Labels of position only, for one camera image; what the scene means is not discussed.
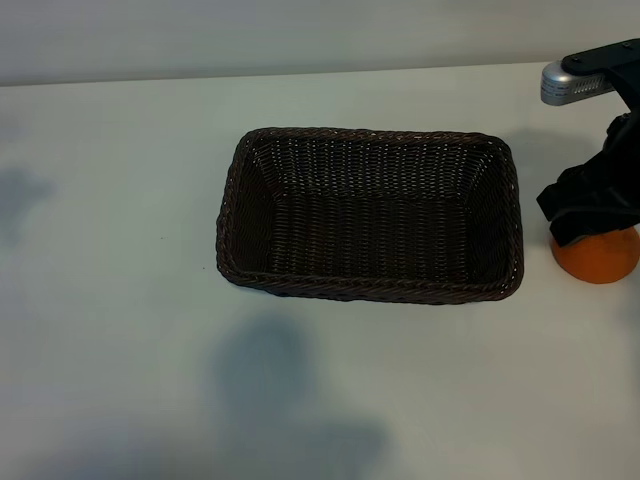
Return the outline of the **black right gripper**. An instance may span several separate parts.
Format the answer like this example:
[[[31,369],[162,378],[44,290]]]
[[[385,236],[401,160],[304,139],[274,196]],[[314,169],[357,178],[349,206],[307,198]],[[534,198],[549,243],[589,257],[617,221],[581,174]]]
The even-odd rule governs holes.
[[[602,150],[589,161],[564,170],[538,195],[537,202],[561,247],[605,232],[605,221],[620,227],[637,224],[639,111],[616,117],[607,129]]]

